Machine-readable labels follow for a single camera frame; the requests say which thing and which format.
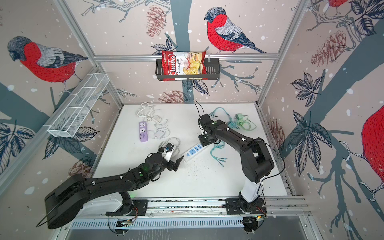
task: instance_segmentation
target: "bird beak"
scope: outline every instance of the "bird beak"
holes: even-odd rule
[[[14,53],[9,53],[9,56],[11,56],[11,58],[12,58],[13,61],[16,60],[16,57],[15,57],[15,54],[14,54]]]

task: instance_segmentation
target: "bird wing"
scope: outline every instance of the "bird wing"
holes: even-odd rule
[[[225,40],[232,42],[235,42],[234,40],[243,33],[243,30],[241,30],[240,27],[236,26],[228,17],[224,26],[215,28],[215,31]]]
[[[63,65],[64,54],[60,48],[46,47],[37,43],[40,49],[41,57],[37,61],[39,66],[44,68],[59,68]]]

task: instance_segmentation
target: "white table surface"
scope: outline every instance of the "white table surface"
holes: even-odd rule
[[[261,125],[254,104],[201,104],[205,113],[212,112],[217,107],[223,107],[232,117],[237,113],[249,115],[249,119],[257,125],[253,131],[238,130],[243,135],[266,141],[266,135]],[[201,131],[197,125],[198,113],[194,104],[155,104],[155,115],[168,119],[168,128],[171,130],[169,137],[164,139],[149,139],[141,143],[139,140],[139,121],[135,111],[140,105],[124,105],[115,128],[107,143],[101,160],[93,177],[107,177],[128,171],[144,163],[151,152],[157,152],[160,142],[169,137],[181,140],[180,154],[172,157],[175,161],[181,154],[199,142],[198,135]],[[228,120],[222,111],[216,111],[218,117],[213,118]],[[153,122],[148,122],[148,129],[154,130]],[[131,197],[236,197],[243,188],[246,179],[243,174],[240,154],[228,144],[223,149],[216,149],[216,157],[226,157],[227,162],[222,167],[210,155],[213,144],[208,146],[194,160],[187,163],[181,162],[177,172],[165,169],[156,182],[130,192]],[[277,174],[278,169],[271,171]],[[263,182],[265,196],[286,196],[286,190],[281,177],[269,178]]]

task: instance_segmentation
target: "red chip bag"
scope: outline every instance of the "red chip bag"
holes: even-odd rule
[[[163,75],[198,75],[207,74],[204,66],[205,52],[162,52]],[[163,81],[186,80],[186,78],[166,78]]]

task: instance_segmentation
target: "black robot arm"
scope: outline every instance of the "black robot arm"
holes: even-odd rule
[[[168,143],[158,153],[147,157],[144,163],[123,174],[102,178],[83,178],[81,174],[71,176],[45,197],[48,228],[55,229],[69,223],[86,202],[115,192],[122,195],[124,205],[115,213],[107,212],[106,215],[128,213],[133,207],[128,191],[146,186],[166,168],[170,171],[178,169],[182,157],[176,163],[164,158],[173,148]]]

